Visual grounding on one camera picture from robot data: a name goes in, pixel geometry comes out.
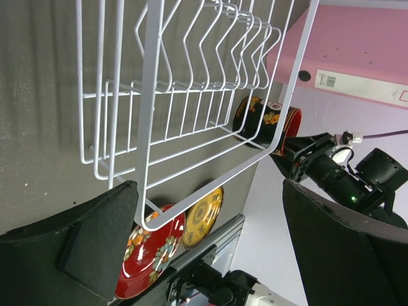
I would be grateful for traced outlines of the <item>black floral mug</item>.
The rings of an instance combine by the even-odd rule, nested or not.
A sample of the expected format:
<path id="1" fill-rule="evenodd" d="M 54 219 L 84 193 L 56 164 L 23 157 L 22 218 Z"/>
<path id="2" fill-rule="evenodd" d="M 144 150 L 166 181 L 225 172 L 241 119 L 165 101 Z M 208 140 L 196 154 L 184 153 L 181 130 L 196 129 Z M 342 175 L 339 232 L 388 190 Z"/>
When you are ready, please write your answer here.
<path id="1" fill-rule="evenodd" d="M 266 104 L 265 112 L 262 116 L 262 121 L 257 137 L 255 137 L 252 142 L 267 148 L 273 140 L 275 135 L 275 130 L 277 123 L 281 116 L 282 105 L 277 102 L 268 101 L 265 102 L 264 99 L 252 97 L 249 99 L 246 97 L 239 105 L 233 120 L 233 131 L 240 129 L 242 121 L 244 119 L 244 113 L 249 104 L 248 114 L 246 116 L 246 121 L 244 127 L 242 128 L 239 135 L 244 138 L 251 138 L 258 128 L 259 118 L 261 111 L 263 110 L 264 104 Z M 284 144 L 286 138 L 297 137 L 298 130 L 302 121 L 302 111 L 299 108 L 290 107 L 282 134 L 280 137 L 279 144 L 277 148 L 273 151 L 273 154 L 278 156 L 283 156 Z"/>

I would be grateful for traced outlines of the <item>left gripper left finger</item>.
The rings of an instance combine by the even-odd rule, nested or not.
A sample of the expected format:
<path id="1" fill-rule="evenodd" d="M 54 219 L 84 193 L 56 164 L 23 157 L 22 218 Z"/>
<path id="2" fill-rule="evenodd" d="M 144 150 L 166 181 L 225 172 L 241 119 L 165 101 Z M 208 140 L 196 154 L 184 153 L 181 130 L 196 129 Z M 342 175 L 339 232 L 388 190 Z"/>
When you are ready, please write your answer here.
<path id="1" fill-rule="evenodd" d="M 128 180 L 1 235 L 1 305 L 110 302 L 137 202 L 137 184 Z"/>

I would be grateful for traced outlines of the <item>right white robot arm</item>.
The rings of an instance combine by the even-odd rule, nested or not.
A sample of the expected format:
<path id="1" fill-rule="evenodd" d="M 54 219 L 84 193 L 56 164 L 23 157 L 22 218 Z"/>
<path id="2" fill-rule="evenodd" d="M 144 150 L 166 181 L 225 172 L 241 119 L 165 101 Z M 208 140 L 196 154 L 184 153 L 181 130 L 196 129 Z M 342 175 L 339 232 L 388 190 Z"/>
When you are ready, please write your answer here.
<path id="1" fill-rule="evenodd" d="M 393 211 L 395 192 L 407 182 L 407 170 L 381 149 L 374 148 L 352 168 L 353 149 L 323 133 L 287 138 L 281 152 L 270 157 L 285 178 L 295 182 L 310 178 L 335 203 L 407 228 Z"/>

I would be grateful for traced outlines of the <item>red floral plate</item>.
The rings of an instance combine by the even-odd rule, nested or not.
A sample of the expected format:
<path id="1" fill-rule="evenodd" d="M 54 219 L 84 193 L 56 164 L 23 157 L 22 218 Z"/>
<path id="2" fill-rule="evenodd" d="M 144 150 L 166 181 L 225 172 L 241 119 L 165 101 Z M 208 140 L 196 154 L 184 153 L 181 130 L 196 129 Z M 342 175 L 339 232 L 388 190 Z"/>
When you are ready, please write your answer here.
<path id="1" fill-rule="evenodd" d="M 182 213 L 156 231 L 141 226 L 133 229 L 115 289 L 116 298 L 134 298 L 158 280 L 180 245 L 185 223 L 186 215 Z"/>

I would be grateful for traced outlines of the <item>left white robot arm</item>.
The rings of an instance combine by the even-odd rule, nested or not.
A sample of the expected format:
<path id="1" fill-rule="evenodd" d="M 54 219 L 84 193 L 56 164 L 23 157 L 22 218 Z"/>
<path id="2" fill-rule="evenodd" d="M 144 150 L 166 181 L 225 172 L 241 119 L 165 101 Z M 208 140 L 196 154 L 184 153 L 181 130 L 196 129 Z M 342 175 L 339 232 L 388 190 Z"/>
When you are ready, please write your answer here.
<path id="1" fill-rule="evenodd" d="M 112 305 L 138 201 L 126 181 L 98 197 L 1 235 L 2 305 Z M 407 230 L 331 202 L 291 180 L 283 204 L 310 305 L 406 305 Z M 247 272 L 222 274 L 215 245 L 179 257 L 118 305 L 287 305 Z"/>

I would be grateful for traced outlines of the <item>white wire dish rack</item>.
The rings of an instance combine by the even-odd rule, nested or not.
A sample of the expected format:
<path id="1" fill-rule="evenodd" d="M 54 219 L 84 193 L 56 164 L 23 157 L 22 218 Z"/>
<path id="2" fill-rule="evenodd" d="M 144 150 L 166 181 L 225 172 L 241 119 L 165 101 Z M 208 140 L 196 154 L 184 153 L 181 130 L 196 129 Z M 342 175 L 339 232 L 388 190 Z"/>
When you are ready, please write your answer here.
<path id="1" fill-rule="evenodd" d="M 80 160 L 112 189 L 138 187 L 134 221 L 155 231 L 277 148 L 260 151 L 169 210 L 150 190 L 254 144 L 232 126 L 239 94 L 269 96 L 289 40 L 294 1 L 76 1 Z"/>

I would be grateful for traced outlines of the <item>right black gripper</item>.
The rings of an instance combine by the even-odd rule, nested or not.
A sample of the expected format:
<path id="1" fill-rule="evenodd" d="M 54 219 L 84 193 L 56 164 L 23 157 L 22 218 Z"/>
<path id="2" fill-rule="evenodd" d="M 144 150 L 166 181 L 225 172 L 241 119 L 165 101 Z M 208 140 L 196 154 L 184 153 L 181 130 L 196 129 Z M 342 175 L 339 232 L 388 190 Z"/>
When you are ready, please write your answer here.
<path id="1" fill-rule="evenodd" d="M 324 191 L 353 191 L 354 177 L 333 160 L 335 137 L 329 133 L 288 137 L 270 157 L 283 176 L 297 183 L 309 178 Z"/>

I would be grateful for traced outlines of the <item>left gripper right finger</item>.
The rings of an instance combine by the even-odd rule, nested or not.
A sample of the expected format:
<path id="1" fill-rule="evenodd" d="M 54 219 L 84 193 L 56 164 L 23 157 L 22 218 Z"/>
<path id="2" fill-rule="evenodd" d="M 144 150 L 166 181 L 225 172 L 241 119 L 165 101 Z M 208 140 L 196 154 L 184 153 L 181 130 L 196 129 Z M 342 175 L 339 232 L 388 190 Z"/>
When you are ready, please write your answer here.
<path id="1" fill-rule="evenodd" d="M 297 182 L 282 201 L 309 305 L 407 305 L 407 230 Z"/>

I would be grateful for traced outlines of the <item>yellow brown plate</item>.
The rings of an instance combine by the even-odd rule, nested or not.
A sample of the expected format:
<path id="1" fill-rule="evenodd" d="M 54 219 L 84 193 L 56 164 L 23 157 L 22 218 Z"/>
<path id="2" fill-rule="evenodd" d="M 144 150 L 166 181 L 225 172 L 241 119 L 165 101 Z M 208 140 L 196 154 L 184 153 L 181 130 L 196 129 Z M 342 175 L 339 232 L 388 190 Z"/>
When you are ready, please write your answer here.
<path id="1" fill-rule="evenodd" d="M 210 234 L 223 203 L 224 188 L 219 186 L 189 209 L 182 237 L 182 245 L 186 250 L 199 246 Z"/>

